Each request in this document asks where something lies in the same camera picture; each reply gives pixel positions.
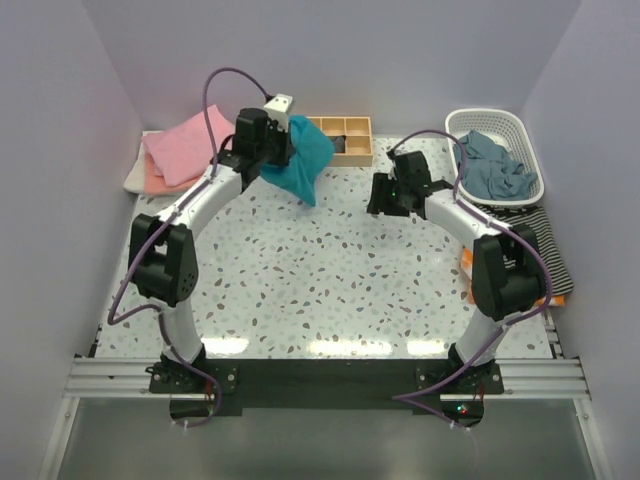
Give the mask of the teal t shirt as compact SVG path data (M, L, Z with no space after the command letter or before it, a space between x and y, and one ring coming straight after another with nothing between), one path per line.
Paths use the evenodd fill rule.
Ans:
M331 163L335 154L334 145L319 127L302 115L290 118L289 131L295 149L289 165L277 167L265 164L261 168L261 178L315 207L316 179Z

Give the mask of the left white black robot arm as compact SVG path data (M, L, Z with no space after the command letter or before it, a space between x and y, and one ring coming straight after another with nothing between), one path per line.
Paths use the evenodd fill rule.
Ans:
M295 152L289 133L291 109L286 96L276 96L261 108L242 109L233 136L214 150L202 177L160 214L140 214L132 223L132 281L158 311L164 344L159 362L146 370L155 394L217 390L191 306L199 279L195 241L264 165L288 166Z

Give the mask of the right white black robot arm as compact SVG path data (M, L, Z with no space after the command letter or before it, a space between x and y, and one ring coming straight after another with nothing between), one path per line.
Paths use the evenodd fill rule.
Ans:
M440 393L449 386L459 393L476 386L495 361L508 329L538 314L536 303L551 292L551 276L542 259L535 232L488 217L453 186L431 178L422 152L387 152L388 173L376 173L367 212L372 215L427 220L453 235L472 251L471 291L475 302L471 320L448 353L445 377L432 386L400 394L408 402L420 395Z

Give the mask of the dark grey folded cloth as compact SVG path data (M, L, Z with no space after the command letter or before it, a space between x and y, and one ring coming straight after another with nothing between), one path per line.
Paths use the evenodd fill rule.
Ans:
M346 136L330 136L329 139L332 142L335 154L344 154L346 151Z

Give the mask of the wooden compartment organizer box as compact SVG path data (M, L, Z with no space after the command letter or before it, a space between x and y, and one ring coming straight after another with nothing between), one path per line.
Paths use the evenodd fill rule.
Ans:
M309 119L328 137L346 136L344 154L334 154L331 167L371 167L373 134L370 117L310 116Z

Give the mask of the grey blue t shirt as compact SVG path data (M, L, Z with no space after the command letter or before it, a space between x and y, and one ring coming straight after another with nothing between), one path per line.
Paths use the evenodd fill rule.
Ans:
M475 130L459 141L467 155L461 184L469 194L494 201L529 198L538 176L526 171L522 162L513 160L505 147Z

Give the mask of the orange white tie-dye shirt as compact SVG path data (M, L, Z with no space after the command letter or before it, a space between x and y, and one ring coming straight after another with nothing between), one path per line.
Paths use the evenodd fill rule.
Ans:
M473 255L471 251L467 248L463 249L462 257L460 261L460 266L463 273L466 275L468 280L472 279L472 264L473 264ZM468 288L467 299L469 303L474 305L475 300L473 297L472 289ZM549 302L550 307L565 307L567 305L568 295L554 295Z

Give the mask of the pink folded t shirt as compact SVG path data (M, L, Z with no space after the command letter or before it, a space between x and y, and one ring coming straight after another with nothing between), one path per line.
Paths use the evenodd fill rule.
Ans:
M144 134L141 143L146 163L153 162L169 186L200 178L213 157L203 112L170 129Z

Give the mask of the white plastic laundry basket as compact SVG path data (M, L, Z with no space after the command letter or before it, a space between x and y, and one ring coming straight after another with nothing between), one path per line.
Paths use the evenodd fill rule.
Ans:
M449 113L445 119L445 131L457 139L471 130L491 138L496 144L507 149L513 160L522 162L525 170L535 172L537 181L529 190L529 198L519 201L483 200L469 194L460 186L460 192L474 203L487 206L517 208L538 202L545 191L544 180L523 122L514 114L494 108L466 108Z

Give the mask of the black white striped shirt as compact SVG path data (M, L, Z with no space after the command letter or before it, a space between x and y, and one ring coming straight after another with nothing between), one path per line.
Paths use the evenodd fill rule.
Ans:
M552 226L542 206L522 208L496 208L479 205L487 216L510 225L526 225L536 234L539 253L548 267L554 297L566 297L574 289L574 282L561 256Z

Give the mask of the salmon folded t shirt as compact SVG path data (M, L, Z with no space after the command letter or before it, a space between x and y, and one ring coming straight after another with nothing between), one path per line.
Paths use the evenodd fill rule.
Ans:
M177 194L189 190L197 181L198 177L187 180L180 184L169 186L165 178L156 174L153 162L145 164L143 193L149 196L165 196Z

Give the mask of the white folded t shirt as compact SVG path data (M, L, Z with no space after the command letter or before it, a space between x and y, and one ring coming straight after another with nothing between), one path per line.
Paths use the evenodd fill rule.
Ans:
M145 193L146 181L146 152L143 147L140 148L138 156L127 175L123 189L128 193L141 195Z

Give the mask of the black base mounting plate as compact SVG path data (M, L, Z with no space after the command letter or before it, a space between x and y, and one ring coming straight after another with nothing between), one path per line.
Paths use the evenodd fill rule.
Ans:
M482 395L505 391L495 362L433 390L453 371L446 359L201 359L189 371L163 358L145 371L150 393L170 396L174 420L248 409L395 410L404 406L397 396L426 390L420 402L469 421L481 419Z

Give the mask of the aluminium extrusion rail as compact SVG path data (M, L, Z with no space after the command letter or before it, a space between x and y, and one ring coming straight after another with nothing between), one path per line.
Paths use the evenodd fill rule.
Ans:
M72 362L65 397L142 398L150 395L150 359L79 358ZM500 379L507 399L591 397L578 359L500 359Z

